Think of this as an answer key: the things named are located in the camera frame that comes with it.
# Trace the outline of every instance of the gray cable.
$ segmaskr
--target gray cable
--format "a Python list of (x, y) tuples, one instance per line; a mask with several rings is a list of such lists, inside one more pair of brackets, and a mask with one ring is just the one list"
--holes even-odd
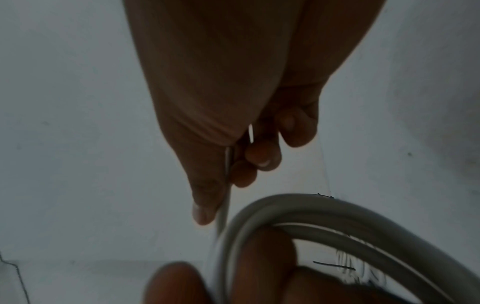
[[(278, 226), (293, 238), (321, 242), (356, 255), (396, 279), (423, 302), (480, 303), (478, 277), (385, 217), (336, 199), (283, 194), (250, 204), (219, 235), (204, 273), (216, 304), (228, 303), (242, 245), (255, 230), (267, 225)], [(341, 233), (371, 243), (378, 250)]]

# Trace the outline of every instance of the black line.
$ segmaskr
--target black line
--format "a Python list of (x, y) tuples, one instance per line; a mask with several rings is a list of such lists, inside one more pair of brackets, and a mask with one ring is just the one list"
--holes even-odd
[(25, 295), (25, 299), (26, 299), (26, 302), (27, 304), (31, 304), (30, 303), (30, 297), (29, 297), (29, 293), (27, 292), (27, 289), (25, 287), (25, 283), (24, 283), (24, 279), (22, 278), (22, 274), (20, 273), (20, 268), (17, 264), (14, 264), (14, 263), (11, 263), (11, 262), (8, 262), (8, 261), (5, 261), (4, 258), (2, 257), (2, 253), (0, 252), (0, 262), (5, 264), (5, 265), (10, 265), (12, 267), (15, 267), (15, 270), (16, 270), (16, 274), (18, 276), (18, 280), (20, 281), (20, 285), (21, 285), (21, 288), (23, 289), (23, 294)]
[(313, 261), (313, 262), (314, 262), (315, 264), (323, 265), (323, 266), (332, 266), (332, 267), (338, 267), (338, 268), (345, 268), (345, 269), (350, 269), (350, 270), (356, 270), (355, 268), (353, 268), (353, 267), (348, 267), (348, 266), (328, 264), (328, 263), (322, 263), (322, 262), (317, 262), (317, 261)]

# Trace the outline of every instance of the fingernail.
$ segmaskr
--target fingernail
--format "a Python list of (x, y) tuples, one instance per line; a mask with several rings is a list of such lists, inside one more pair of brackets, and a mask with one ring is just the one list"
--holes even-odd
[(207, 225), (215, 218), (215, 211), (200, 207), (196, 204), (193, 204), (191, 214), (195, 222), (199, 225)]
[(265, 168), (267, 167), (268, 165), (270, 164), (270, 160), (266, 161), (266, 162), (263, 162), (261, 164), (257, 164), (258, 167), (260, 168)]
[(291, 132), (295, 126), (295, 118), (291, 115), (283, 116), (280, 119), (280, 124), (285, 130)]

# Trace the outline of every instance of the skin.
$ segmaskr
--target skin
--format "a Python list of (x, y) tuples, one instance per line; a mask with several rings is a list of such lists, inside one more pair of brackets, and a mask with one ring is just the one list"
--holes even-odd
[[(382, 0), (124, 0), (158, 123), (188, 177), (192, 214), (212, 222), (231, 182), (282, 161), (279, 135), (317, 133), (319, 96), (366, 34)], [(248, 127), (253, 128), (253, 142)], [(225, 176), (225, 150), (234, 161)], [(243, 248), (231, 303), (397, 303), (297, 267), (292, 240), (265, 229)], [(146, 304), (211, 303), (186, 263), (159, 270)]]

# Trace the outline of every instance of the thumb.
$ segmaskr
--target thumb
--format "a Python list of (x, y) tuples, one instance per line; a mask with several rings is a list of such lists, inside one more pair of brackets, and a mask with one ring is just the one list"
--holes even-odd
[(228, 187), (226, 147), (210, 143), (186, 128), (171, 127), (162, 131), (190, 183), (193, 218), (207, 225), (215, 219)]

